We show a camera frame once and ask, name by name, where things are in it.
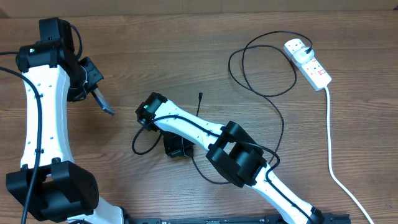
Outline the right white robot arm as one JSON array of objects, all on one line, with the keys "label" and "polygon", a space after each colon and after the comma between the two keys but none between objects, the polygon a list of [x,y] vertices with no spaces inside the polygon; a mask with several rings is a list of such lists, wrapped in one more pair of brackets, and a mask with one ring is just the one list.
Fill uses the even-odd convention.
[{"label": "right white robot arm", "polygon": [[143,129],[160,131],[169,157],[193,156],[193,146],[230,184],[250,187],[268,201],[286,223],[323,223],[322,212],[296,196],[274,174],[263,154],[270,150],[257,144],[237,123],[211,123],[179,108],[159,93],[151,93],[136,110]]}]

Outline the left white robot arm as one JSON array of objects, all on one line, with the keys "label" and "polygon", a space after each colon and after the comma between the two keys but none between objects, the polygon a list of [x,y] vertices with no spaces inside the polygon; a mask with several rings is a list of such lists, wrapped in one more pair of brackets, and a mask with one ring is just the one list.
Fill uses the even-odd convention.
[{"label": "left white robot arm", "polygon": [[17,65],[27,98],[27,132],[21,168],[6,176],[6,187],[24,215],[40,222],[131,223],[123,208],[100,196],[94,175],[75,164],[70,150],[67,103],[91,93],[112,113],[98,90],[100,72],[62,40],[21,47]]}]

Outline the black smartphone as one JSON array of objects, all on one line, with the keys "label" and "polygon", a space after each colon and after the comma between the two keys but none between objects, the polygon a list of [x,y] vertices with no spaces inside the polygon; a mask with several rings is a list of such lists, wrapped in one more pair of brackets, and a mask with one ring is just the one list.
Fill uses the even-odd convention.
[{"label": "black smartphone", "polygon": [[112,107],[110,104],[106,101],[105,97],[102,95],[100,92],[99,88],[94,89],[91,94],[94,96],[95,100],[97,103],[100,105],[101,109],[110,114],[111,116],[115,115],[115,112],[113,111]]}]

